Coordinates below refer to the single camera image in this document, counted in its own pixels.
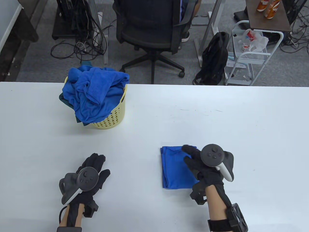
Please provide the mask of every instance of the folded blue towel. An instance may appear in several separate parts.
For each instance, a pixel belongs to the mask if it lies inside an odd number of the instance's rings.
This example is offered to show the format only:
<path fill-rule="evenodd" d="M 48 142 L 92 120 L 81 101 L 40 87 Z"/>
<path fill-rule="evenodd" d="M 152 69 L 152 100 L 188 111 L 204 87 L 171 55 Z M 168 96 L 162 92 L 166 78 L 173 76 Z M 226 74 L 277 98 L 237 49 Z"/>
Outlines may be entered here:
<path fill-rule="evenodd" d="M 183 152 L 181 147 L 161 148 L 163 188 L 192 188 L 198 182 L 184 162 L 185 156 L 190 155 Z"/>
<path fill-rule="evenodd" d="M 101 122 L 119 104 L 128 83 L 126 73 L 82 65 L 70 69 L 63 97 L 83 123 Z"/>

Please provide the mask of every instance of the orange bottle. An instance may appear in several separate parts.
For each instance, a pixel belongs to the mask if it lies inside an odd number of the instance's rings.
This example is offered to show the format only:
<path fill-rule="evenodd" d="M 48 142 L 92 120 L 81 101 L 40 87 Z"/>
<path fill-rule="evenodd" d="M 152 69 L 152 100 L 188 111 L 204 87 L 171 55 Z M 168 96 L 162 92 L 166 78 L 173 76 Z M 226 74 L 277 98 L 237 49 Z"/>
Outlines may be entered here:
<path fill-rule="evenodd" d="M 269 0 L 261 0 L 259 5 L 257 6 L 257 11 L 263 11 L 266 9 L 267 5 L 268 5 Z"/>
<path fill-rule="evenodd" d="M 273 2 L 269 5 L 265 12 L 265 17 L 267 19 L 272 19 L 275 15 L 275 13 L 278 10 L 280 0 L 273 0 Z"/>

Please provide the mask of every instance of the black backpack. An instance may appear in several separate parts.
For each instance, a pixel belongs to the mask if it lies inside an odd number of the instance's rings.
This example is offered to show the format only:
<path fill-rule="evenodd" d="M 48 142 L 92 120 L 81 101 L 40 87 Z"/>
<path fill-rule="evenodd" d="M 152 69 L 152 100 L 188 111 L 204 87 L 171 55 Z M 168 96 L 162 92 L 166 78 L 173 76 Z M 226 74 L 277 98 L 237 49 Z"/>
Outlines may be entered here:
<path fill-rule="evenodd" d="M 218 32 L 211 39 L 208 47 L 202 54 L 202 69 L 193 80 L 194 85 L 217 85 L 222 79 L 226 66 L 229 34 Z"/>

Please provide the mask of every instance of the sneaker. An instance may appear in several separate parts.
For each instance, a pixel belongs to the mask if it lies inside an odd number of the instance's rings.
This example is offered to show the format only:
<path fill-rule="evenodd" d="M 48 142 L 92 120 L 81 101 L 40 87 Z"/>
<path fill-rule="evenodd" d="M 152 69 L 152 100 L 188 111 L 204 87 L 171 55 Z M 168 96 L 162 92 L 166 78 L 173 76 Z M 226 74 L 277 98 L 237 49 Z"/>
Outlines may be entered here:
<path fill-rule="evenodd" d="M 184 33 L 182 35 L 181 42 L 187 42 L 189 40 L 189 37 L 190 37 L 190 33 L 189 32 Z"/>

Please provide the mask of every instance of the forearm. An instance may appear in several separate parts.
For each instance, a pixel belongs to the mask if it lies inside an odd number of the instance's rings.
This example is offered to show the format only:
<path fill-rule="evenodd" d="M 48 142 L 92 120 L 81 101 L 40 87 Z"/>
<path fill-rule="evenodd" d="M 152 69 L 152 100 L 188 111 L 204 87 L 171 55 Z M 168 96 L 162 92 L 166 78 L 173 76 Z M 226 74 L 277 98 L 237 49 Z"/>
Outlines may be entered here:
<path fill-rule="evenodd" d="M 77 218 L 76 218 L 75 227 L 81 227 L 81 225 L 82 225 L 84 208 L 85 208 L 84 204 L 79 204 L 78 215 L 77 215 Z M 70 209 L 70 206 L 68 205 L 68 207 L 66 208 L 66 212 L 65 212 L 59 226 L 66 226 L 67 220 L 68 220 L 69 209 Z"/>
<path fill-rule="evenodd" d="M 227 219 L 225 213 L 226 205 L 222 201 L 214 185 L 210 185 L 206 188 L 206 197 L 207 197 L 210 220 L 218 221 Z"/>
<path fill-rule="evenodd" d="M 75 227 L 82 227 L 82 218 L 83 218 L 84 208 L 85 208 L 84 204 L 79 204 Z"/>

